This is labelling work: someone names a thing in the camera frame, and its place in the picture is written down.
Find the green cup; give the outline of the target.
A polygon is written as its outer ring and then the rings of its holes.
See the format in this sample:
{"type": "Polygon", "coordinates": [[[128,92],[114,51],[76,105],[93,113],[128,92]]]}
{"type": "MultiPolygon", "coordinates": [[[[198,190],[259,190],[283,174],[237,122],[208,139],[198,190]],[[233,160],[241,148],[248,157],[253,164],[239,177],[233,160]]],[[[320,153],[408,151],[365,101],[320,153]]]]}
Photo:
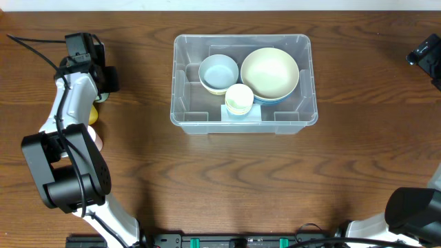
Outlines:
{"type": "Polygon", "coordinates": [[[101,93],[95,98],[94,102],[103,103],[108,99],[109,95],[110,95],[109,93],[101,93]]]}

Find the yellow cup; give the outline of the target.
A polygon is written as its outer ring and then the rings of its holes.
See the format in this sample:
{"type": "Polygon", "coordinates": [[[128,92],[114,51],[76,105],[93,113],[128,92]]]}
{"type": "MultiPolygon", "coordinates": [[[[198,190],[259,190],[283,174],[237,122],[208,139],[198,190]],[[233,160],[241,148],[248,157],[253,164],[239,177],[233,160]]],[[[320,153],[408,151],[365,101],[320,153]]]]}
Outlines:
{"type": "Polygon", "coordinates": [[[89,121],[88,125],[93,125],[95,122],[97,122],[97,119],[99,117],[99,113],[94,105],[92,105],[89,115],[89,121]]]}
{"type": "Polygon", "coordinates": [[[226,104],[226,108],[229,113],[236,116],[242,116],[242,115],[246,115],[251,110],[252,105],[249,105],[245,108],[236,108],[236,107],[232,107],[229,104],[226,104]]]}

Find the pink cup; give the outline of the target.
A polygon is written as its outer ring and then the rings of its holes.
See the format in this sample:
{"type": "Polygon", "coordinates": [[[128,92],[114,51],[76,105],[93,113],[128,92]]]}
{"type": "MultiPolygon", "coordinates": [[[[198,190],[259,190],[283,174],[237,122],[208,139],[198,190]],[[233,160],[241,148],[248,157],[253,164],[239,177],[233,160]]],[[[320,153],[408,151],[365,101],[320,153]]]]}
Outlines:
{"type": "Polygon", "coordinates": [[[101,140],[100,136],[96,133],[96,131],[90,125],[88,126],[87,130],[88,130],[90,137],[94,141],[94,144],[96,145],[97,149],[99,151],[101,151],[103,149],[103,141],[101,140]]]}

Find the yellow small bowl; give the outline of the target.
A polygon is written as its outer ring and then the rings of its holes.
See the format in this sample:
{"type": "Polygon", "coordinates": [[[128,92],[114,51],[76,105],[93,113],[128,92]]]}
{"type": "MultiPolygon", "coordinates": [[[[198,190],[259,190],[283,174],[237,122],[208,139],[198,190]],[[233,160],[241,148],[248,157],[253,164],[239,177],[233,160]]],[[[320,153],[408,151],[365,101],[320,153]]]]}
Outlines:
{"type": "Polygon", "coordinates": [[[205,85],[203,86],[210,94],[213,95],[224,95],[226,94],[227,88],[224,89],[213,89],[210,87],[206,87],[205,85]]]}

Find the light blue small bowl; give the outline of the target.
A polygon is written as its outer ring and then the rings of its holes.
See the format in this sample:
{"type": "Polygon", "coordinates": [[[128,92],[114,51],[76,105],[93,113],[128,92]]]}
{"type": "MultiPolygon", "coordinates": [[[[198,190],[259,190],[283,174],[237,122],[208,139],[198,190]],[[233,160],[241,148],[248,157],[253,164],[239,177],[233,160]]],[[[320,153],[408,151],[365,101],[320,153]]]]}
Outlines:
{"type": "Polygon", "coordinates": [[[205,87],[220,92],[237,83],[239,69],[229,56],[214,54],[200,64],[198,75],[205,87]]]}

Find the cream white cup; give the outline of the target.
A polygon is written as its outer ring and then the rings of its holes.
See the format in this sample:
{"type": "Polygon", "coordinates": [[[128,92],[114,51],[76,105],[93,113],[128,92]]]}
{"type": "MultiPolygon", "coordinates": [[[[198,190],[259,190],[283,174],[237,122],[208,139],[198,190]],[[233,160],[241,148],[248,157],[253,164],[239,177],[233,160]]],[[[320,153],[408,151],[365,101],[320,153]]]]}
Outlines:
{"type": "Polygon", "coordinates": [[[237,84],[229,87],[225,94],[225,104],[229,104],[236,108],[245,108],[249,105],[253,105],[253,99],[247,100],[245,95],[241,92],[240,86],[237,84]]]}

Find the dark blue bowl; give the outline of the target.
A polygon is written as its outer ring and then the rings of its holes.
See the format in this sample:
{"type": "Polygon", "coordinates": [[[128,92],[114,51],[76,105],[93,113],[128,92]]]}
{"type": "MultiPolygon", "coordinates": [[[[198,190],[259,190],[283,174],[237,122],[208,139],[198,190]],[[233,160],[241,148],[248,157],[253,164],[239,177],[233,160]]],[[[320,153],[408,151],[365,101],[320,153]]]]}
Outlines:
{"type": "Polygon", "coordinates": [[[283,102],[283,99],[278,101],[264,101],[262,99],[254,99],[254,103],[259,105],[265,105],[265,106],[271,106],[271,105],[277,105],[283,102]]]}
{"type": "Polygon", "coordinates": [[[290,92],[287,96],[284,96],[284,97],[282,97],[282,98],[280,98],[280,99],[264,99],[264,98],[261,98],[261,97],[257,97],[253,92],[252,92],[252,89],[249,87],[249,86],[247,86],[247,85],[245,85],[245,84],[243,84],[243,83],[237,83],[237,86],[240,86],[240,88],[241,88],[241,92],[245,95],[245,98],[247,99],[247,100],[249,100],[249,99],[262,99],[262,100],[264,100],[264,101],[278,101],[278,100],[281,100],[281,99],[283,99],[283,101],[285,101],[285,100],[287,100],[294,92],[290,92]]]}

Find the beige large bowl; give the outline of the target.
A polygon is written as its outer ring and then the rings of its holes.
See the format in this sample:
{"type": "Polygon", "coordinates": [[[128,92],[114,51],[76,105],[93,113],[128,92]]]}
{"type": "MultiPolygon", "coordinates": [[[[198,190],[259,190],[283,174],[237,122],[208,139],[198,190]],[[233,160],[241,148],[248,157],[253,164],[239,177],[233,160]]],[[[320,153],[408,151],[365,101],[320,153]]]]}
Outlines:
{"type": "Polygon", "coordinates": [[[290,95],[300,80],[297,62],[278,48],[261,48],[250,53],[240,69],[243,84],[256,99],[279,101],[290,95]]]}

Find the white small bowl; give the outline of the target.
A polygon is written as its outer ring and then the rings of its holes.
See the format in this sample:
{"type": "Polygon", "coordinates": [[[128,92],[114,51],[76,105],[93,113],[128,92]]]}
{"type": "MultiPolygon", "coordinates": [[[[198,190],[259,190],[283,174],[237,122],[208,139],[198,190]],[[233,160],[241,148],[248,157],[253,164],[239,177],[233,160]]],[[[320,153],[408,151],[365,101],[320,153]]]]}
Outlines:
{"type": "Polygon", "coordinates": [[[211,92],[212,94],[224,94],[229,89],[229,85],[221,89],[212,88],[208,84],[206,84],[206,82],[204,82],[203,80],[201,80],[201,84],[208,92],[211,92]]]}

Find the blue cup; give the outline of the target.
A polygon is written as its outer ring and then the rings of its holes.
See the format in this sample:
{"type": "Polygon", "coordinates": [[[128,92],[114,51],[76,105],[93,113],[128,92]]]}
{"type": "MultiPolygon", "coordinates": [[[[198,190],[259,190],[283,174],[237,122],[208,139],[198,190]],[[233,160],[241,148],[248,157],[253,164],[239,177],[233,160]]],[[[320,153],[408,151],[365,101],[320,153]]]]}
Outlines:
{"type": "Polygon", "coordinates": [[[235,114],[235,113],[232,113],[232,112],[228,112],[227,115],[228,115],[228,118],[230,120],[232,120],[232,121],[244,121],[247,118],[248,113],[246,113],[246,114],[235,114]]]}

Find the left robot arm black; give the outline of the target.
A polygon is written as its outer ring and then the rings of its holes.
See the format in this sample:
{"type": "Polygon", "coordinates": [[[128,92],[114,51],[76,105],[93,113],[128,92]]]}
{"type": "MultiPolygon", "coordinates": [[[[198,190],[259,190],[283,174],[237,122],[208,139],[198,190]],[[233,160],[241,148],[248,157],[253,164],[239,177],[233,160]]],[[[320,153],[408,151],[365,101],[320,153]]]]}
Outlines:
{"type": "Polygon", "coordinates": [[[93,103],[116,79],[104,52],[69,54],[57,67],[47,121],[21,149],[47,207],[84,219],[108,247],[149,247],[139,221],[111,194],[110,171],[88,130],[93,103]]]}

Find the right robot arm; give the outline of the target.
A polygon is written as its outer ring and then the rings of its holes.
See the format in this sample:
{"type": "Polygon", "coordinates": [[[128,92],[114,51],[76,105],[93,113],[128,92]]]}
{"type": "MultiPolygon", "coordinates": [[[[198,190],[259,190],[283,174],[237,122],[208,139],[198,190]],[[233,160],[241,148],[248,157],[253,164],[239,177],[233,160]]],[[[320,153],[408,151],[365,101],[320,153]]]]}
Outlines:
{"type": "MultiPolygon", "coordinates": [[[[440,36],[431,34],[407,57],[440,91],[440,36]]],[[[426,188],[401,187],[392,193],[384,213],[349,221],[336,236],[393,242],[411,247],[440,247],[440,164],[426,188]]]]}

